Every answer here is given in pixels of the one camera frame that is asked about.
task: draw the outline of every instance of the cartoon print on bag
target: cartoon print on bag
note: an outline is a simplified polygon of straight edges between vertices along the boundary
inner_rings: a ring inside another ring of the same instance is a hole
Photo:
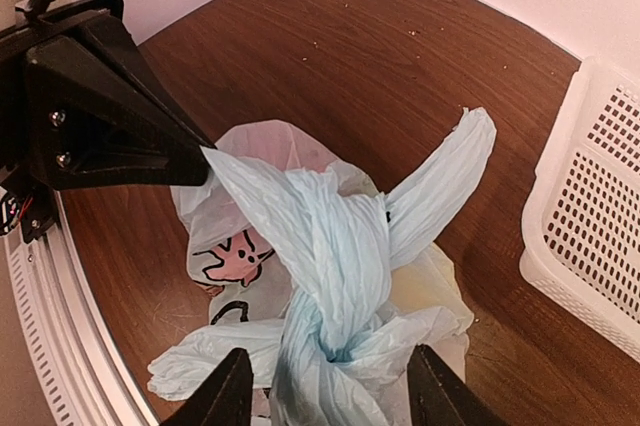
[[[211,299],[215,298],[219,294],[222,294],[222,292],[224,291],[224,286],[220,286],[218,284],[202,283],[200,281],[196,281],[195,279],[193,280],[193,282],[204,289]]]
[[[231,301],[225,304],[220,311],[211,320],[211,326],[214,326],[220,321],[226,314],[233,310],[240,310],[240,322],[246,323],[249,321],[249,303],[246,301]]]
[[[262,263],[274,253],[264,238],[251,228],[212,249],[194,253],[194,256],[209,254],[215,258],[215,263],[202,269],[207,279],[239,282],[246,288],[260,277]]]

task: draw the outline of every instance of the wooden table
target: wooden table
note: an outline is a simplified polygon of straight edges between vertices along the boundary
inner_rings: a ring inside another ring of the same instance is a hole
[[[521,278],[520,217],[579,62],[475,0],[215,0],[142,47],[217,139],[296,124],[388,191],[485,107],[498,138],[477,192],[438,244],[457,264],[468,385],[511,424],[640,423],[640,366]],[[64,194],[96,299],[146,391],[146,366],[206,324],[168,188]],[[160,417],[176,404],[147,393]]]

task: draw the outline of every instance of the bolt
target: bolt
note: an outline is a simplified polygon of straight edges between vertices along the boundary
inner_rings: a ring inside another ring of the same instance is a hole
[[[67,113],[64,111],[64,109],[61,109],[60,111],[54,111],[49,114],[49,121],[51,121],[51,124],[53,124],[56,128],[59,128],[62,123],[64,123],[65,119],[67,119]]]
[[[66,168],[71,163],[71,154],[70,153],[64,153],[64,154],[57,155],[56,156],[56,163],[58,164],[58,166],[60,168],[62,168],[62,169]]]

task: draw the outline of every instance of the white plastic basket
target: white plastic basket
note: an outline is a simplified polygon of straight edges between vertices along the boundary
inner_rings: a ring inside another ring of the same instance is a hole
[[[640,362],[640,82],[575,73],[522,218],[524,278]]]

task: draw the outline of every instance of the white plastic bag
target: white plastic bag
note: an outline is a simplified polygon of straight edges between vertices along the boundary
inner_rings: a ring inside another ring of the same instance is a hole
[[[338,173],[341,194],[377,193],[364,172],[340,161],[314,138],[282,121],[236,126],[218,140],[216,147],[235,157],[261,159],[280,171],[305,168],[321,172],[331,164]],[[220,178],[210,174],[203,186],[174,186],[171,193],[189,233],[187,272],[212,297],[209,321],[229,324],[282,317],[291,299],[291,277],[277,256],[265,255],[267,259],[246,281],[219,266],[224,264],[222,254],[236,253],[235,248],[221,250],[222,243],[251,227]]]
[[[453,312],[459,331],[466,331],[471,325],[473,313],[460,297],[453,277],[453,263],[437,246],[431,245],[416,261],[394,271],[392,279],[394,281],[390,299],[401,313],[424,309],[425,304],[442,305]],[[421,288],[420,294],[414,293],[416,287]],[[252,321],[251,326],[251,334],[246,328],[239,328],[235,324],[205,326],[192,332],[150,366],[153,379],[149,383],[149,390],[169,401],[185,400],[227,354],[237,347],[250,351],[254,370],[253,387],[270,388],[284,321]],[[436,337],[429,344],[464,379],[464,354],[468,344],[466,334],[447,336],[444,341]],[[401,390],[401,396],[406,396],[406,385]],[[388,401],[398,400],[389,392],[385,395],[388,396]],[[406,408],[394,410],[397,423],[401,423],[401,418],[407,416],[408,398],[404,400]]]
[[[264,325],[272,331],[261,337],[255,324],[228,326],[236,330],[235,346],[247,349],[263,379],[273,362],[274,338],[283,334],[270,396],[274,424],[387,425],[391,415],[379,401],[404,372],[415,345],[466,330],[468,319],[461,322],[442,306],[397,314],[387,301],[391,269],[416,260],[457,213],[480,180],[494,138],[484,110],[465,113],[416,172],[389,196],[374,198],[341,197],[333,168],[283,173],[260,160],[204,150],[215,177],[295,282],[284,326]],[[166,397],[175,386],[171,381],[194,369],[189,361],[176,361],[192,339],[208,342],[222,359],[230,349],[223,338],[230,333],[217,328],[192,333],[154,361],[150,389]]]

